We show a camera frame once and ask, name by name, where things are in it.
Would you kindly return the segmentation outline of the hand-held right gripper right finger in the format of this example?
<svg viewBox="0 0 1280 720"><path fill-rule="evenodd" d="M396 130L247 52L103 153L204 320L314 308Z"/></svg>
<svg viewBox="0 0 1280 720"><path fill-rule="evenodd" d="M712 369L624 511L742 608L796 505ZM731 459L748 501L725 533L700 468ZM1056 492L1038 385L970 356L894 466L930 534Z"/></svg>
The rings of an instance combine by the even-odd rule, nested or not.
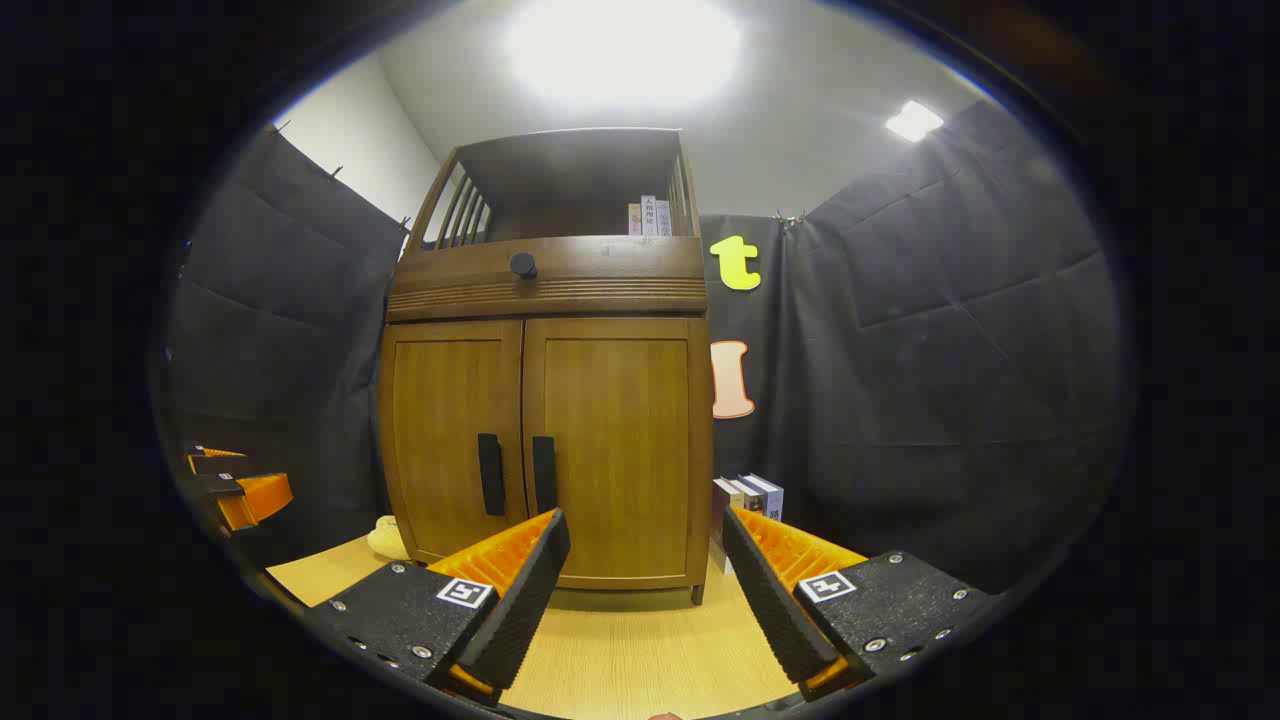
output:
<svg viewBox="0 0 1280 720"><path fill-rule="evenodd" d="M867 557L746 509L724 510L722 536L767 644L806 701L922 664L997 601L906 551Z"/></svg>

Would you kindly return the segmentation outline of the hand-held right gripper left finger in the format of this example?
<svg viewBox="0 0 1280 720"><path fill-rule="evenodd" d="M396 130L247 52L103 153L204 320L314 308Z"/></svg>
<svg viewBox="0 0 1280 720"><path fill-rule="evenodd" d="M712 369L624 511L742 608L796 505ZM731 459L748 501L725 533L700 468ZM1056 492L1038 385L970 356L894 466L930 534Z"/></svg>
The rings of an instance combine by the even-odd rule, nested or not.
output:
<svg viewBox="0 0 1280 720"><path fill-rule="evenodd" d="M515 684L568 553L567 519L552 509L428 566L389 562L303 620L370 665L494 706Z"/></svg>

